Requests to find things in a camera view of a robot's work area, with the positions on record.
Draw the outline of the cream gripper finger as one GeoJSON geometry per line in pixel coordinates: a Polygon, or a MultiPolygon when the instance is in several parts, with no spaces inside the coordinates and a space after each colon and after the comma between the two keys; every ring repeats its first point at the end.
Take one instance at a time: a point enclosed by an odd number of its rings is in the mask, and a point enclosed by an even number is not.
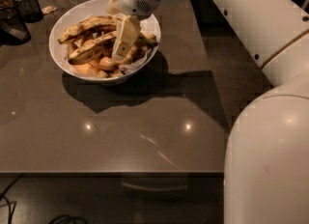
{"type": "Polygon", "coordinates": [[[113,45],[112,58],[123,60],[134,46],[141,31],[140,20],[133,15],[117,17],[116,40],[113,45]]]}
{"type": "Polygon", "coordinates": [[[120,12],[119,0],[110,0],[106,7],[106,11],[109,14],[118,14],[120,12]]]}

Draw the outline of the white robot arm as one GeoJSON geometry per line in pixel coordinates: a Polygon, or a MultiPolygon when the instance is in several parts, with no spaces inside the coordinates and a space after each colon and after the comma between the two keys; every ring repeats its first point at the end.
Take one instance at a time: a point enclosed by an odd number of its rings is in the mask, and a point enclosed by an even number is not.
{"type": "Polygon", "coordinates": [[[309,224],[309,21],[292,0],[212,0],[270,91],[239,114],[224,168],[224,224],[309,224]]]}

